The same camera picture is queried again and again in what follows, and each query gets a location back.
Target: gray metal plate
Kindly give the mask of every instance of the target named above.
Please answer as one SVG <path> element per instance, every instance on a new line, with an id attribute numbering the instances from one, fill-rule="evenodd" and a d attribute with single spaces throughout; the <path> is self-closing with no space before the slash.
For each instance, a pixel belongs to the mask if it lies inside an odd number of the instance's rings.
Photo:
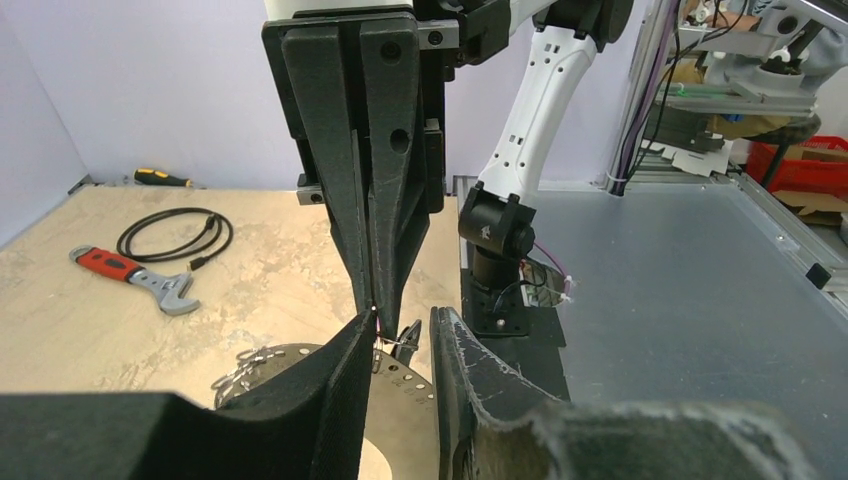
<path id="1" fill-rule="evenodd" d="M 271 347 L 275 355 L 233 385 L 224 395 L 224 402 L 244 393 L 244 386 L 261 385 L 318 348 L 320 345 L 312 343 Z M 379 370 L 371 377 L 365 438 L 386 457 L 392 478 L 433 480 L 438 477 L 439 446 L 434 408 L 430 382 L 382 353 Z"/>
<path id="2" fill-rule="evenodd" d="M 576 286 L 560 307 L 575 403 L 758 400 L 848 471 L 848 324 L 732 186 L 543 192 L 534 222 Z"/>

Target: bolt hole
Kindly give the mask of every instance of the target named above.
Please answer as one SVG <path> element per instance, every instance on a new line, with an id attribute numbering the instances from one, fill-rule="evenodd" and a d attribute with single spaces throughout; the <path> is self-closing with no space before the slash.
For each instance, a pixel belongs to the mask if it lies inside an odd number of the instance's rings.
<path id="1" fill-rule="evenodd" d="M 406 153 L 409 150 L 409 134 L 405 130 L 397 129 L 392 132 L 389 141 L 395 153 Z"/>
<path id="2" fill-rule="evenodd" d="M 380 48 L 380 56 L 388 64 L 395 64 L 400 60 L 400 45 L 395 42 L 386 42 Z"/>
<path id="3" fill-rule="evenodd" d="M 430 32 L 430 35 L 427 36 L 427 41 L 430 42 L 430 45 L 441 45 L 444 37 L 441 32 Z"/>
<path id="4" fill-rule="evenodd" d="M 798 19 L 795 17 L 786 17 L 777 24 L 777 32 L 781 35 L 788 35 L 798 28 Z"/>

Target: white cable tie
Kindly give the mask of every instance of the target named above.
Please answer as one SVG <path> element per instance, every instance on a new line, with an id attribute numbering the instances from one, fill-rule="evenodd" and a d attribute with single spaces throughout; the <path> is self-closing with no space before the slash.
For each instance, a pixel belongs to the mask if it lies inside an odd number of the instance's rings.
<path id="1" fill-rule="evenodd" d="M 625 183 L 625 182 L 627 182 L 626 178 L 613 178 L 613 176 L 610 175 L 609 170 L 607 170 L 606 173 L 607 173 L 607 178 L 609 178 L 610 180 L 612 180 L 615 183 Z"/>

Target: white backdrop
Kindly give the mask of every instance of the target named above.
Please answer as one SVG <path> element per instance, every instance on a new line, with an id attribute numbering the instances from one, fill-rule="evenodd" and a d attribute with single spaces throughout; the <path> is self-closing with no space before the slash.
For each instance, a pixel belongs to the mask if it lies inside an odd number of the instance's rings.
<path id="1" fill-rule="evenodd" d="M 817 110 L 822 119 L 819 135 L 848 138 L 848 68 L 843 68 L 827 81 L 818 93 Z"/>
<path id="2" fill-rule="evenodd" d="M 0 170 L 0 246 L 58 205 L 85 175 L 2 9 Z"/>
<path id="3" fill-rule="evenodd" d="M 546 180 L 595 180 L 614 151 L 644 4 L 577 89 Z M 291 188 L 300 164 L 260 28 L 263 2 L 0 0 L 96 180 L 155 166 L 221 187 Z M 457 72 L 448 89 L 449 174 L 476 174 L 505 123 L 531 28 Z"/>

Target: marble-patterned surface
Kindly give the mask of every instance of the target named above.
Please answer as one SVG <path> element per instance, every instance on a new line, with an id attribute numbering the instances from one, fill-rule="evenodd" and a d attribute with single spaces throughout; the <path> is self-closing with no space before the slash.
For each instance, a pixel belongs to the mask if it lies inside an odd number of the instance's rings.
<path id="1" fill-rule="evenodd" d="M 194 274 L 199 310 L 168 317 L 146 291 L 99 277 L 71 249 L 115 249 L 132 222 L 167 208 L 218 211 L 235 225 L 232 246 Z M 402 325 L 425 321 L 412 367 L 430 378 L 429 310 L 460 305 L 457 209 L 448 199 L 432 225 L 403 299 Z M 202 216 L 142 232 L 136 253 L 179 245 Z M 151 264 L 172 275 L 184 261 Z M 354 315 L 350 281 L 323 206 L 289 192 L 88 187 L 0 252 L 0 392 L 173 390 L 211 407 L 210 384 L 235 355 L 269 344 L 324 343 Z"/>

